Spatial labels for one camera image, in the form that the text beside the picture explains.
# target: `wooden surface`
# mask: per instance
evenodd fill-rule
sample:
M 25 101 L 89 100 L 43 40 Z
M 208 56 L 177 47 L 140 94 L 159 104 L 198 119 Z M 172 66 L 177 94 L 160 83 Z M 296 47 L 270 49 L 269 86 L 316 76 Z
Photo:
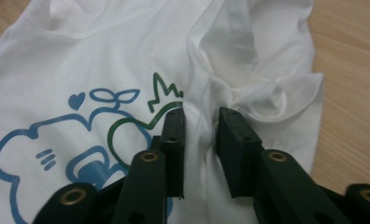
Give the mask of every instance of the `wooden surface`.
M 29 0 L 0 0 L 0 35 Z M 310 30 L 325 103 L 312 177 L 343 193 L 370 183 L 370 0 L 315 0 Z

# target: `crumpled fabric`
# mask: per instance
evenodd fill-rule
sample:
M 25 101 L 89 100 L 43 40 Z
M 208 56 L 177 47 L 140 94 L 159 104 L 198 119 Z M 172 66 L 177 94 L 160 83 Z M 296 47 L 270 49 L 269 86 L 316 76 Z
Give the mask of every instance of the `crumpled fabric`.
M 103 189 L 186 115 L 185 199 L 168 223 L 258 223 L 215 151 L 220 106 L 310 171 L 322 74 L 311 0 L 33 0 L 0 38 L 0 223 L 31 223 L 59 188 Z

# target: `white fabric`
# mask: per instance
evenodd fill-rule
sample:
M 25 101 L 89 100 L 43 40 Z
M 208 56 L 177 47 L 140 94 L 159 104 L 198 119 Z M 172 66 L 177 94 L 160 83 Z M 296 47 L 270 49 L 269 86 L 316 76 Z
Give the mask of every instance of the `white fabric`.
M 164 113 L 182 105 L 185 200 L 168 200 L 168 223 L 257 223 L 251 199 L 230 198 L 213 150 L 219 107 L 240 111 L 266 148 L 310 170 L 322 101 L 311 8 L 33 0 L 0 38 L 0 223 L 32 222 L 71 182 L 100 189 L 123 177 Z

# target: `blue bear drawing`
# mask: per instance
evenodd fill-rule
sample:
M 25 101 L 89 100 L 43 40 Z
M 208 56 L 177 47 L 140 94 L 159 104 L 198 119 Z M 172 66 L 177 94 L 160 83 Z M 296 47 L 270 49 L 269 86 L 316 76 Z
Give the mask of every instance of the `blue bear drawing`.
M 11 184 L 9 202 L 16 223 L 32 222 L 51 194 L 64 185 L 88 182 L 101 189 L 127 174 L 108 153 L 107 130 L 116 120 L 133 118 L 121 107 L 134 102 L 139 92 L 92 90 L 91 102 L 104 106 L 96 107 L 87 119 L 72 113 L 43 120 L 14 130 L 0 141 L 0 179 Z M 68 105 L 79 111 L 86 101 L 90 100 L 82 92 L 70 96 Z M 147 130 L 139 125 L 133 129 L 139 136 L 139 150 L 147 149 L 151 139 Z M 40 185 L 50 187 L 41 189 Z

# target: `cotton cloth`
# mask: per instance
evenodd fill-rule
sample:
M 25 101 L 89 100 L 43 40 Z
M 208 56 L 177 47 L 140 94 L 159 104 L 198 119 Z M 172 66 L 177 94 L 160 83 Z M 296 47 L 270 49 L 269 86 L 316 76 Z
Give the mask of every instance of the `cotton cloth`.
M 220 106 L 309 171 L 322 74 L 311 0 L 32 0 L 0 38 L 0 223 L 73 182 L 102 189 L 186 115 L 185 199 L 168 223 L 258 223 L 214 151 Z

